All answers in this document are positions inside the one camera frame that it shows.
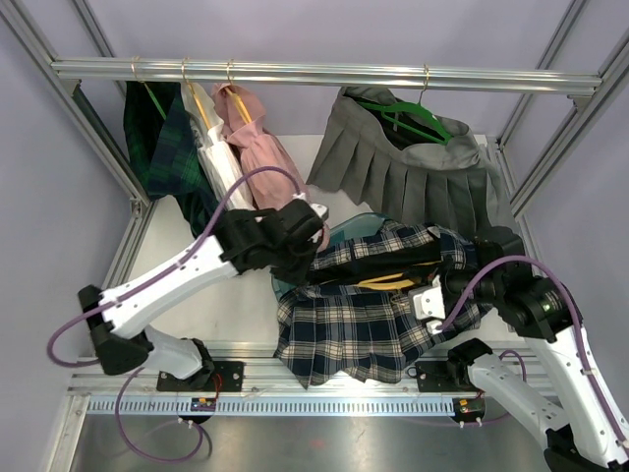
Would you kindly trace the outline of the yellow plastic hanger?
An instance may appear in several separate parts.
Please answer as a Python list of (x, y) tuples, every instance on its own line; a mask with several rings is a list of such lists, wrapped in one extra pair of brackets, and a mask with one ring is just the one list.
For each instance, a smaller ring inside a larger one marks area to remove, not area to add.
[(419, 263), (406, 267), (400, 272), (364, 279), (355, 286), (376, 291), (404, 291), (429, 285), (440, 262)]

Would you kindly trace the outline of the navy white plaid skirt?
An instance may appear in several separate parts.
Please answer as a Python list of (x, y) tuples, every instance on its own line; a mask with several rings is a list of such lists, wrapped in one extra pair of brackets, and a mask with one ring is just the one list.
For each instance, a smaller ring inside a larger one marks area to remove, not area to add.
[(456, 268), (478, 265), (472, 241), (430, 223), (386, 219), (372, 236), (328, 247), (314, 258), (307, 283), (278, 302), (275, 358), (304, 388), (339, 372), (361, 382), (398, 383), (434, 346), (479, 327), (490, 307), (466, 303), (452, 326), (430, 334), (412, 313), (411, 289), (376, 291), (355, 283), (446, 260)]

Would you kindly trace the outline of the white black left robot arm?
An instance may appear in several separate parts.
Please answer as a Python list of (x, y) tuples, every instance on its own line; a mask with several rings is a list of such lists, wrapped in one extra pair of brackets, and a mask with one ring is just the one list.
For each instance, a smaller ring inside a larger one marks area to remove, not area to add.
[(326, 206), (299, 198), (281, 209), (227, 210), (208, 235), (144, 275), (104, 291), (83, 288), (79, 300), (104, 374), (147, 368), (187, 391), (217, 386), (217, 369), (200, 340), (174, 337), (152, 322), (205, 287), (249, 270), (268, 267), (277, 279), (304, 282), (327, 217)]

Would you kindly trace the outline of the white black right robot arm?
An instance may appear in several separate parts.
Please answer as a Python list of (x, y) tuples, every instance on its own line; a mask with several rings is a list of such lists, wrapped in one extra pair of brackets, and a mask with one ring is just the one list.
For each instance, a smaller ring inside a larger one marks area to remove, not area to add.
[(625, 471), (628, 422), (598, 368), (583, 319), (565, 285), (525, 254), (522, 239), (496, 226), (473, 240), (476, 263), (452, 262), (421, 301), (433, 333), (450, 330), (465, 304), (489, 304), (543, 366), (557, 403), (514, 376), (492, 350), (472, 339), (448, 353), (446, 377), (495, 399), (536, 439), (552, 471)]

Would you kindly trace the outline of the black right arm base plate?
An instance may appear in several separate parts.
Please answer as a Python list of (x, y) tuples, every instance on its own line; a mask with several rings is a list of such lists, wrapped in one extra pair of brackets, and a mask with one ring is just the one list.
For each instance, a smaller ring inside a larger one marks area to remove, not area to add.
[(422, 393), (479, 393), (470, 383), (460, 383), (448, 371), (446, 361), (418, 361), (414, 365), (418, 390)]

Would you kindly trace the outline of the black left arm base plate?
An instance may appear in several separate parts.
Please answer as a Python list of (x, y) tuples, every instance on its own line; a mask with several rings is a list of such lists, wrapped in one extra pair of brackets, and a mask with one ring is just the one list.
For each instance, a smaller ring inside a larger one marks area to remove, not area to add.
[(242, 361), (215, 361), (210, 377), (193, 385), (191, 381), (175, 378), (160, 372), (156, 390), (160, 392), (241, 392), (245, 363)]

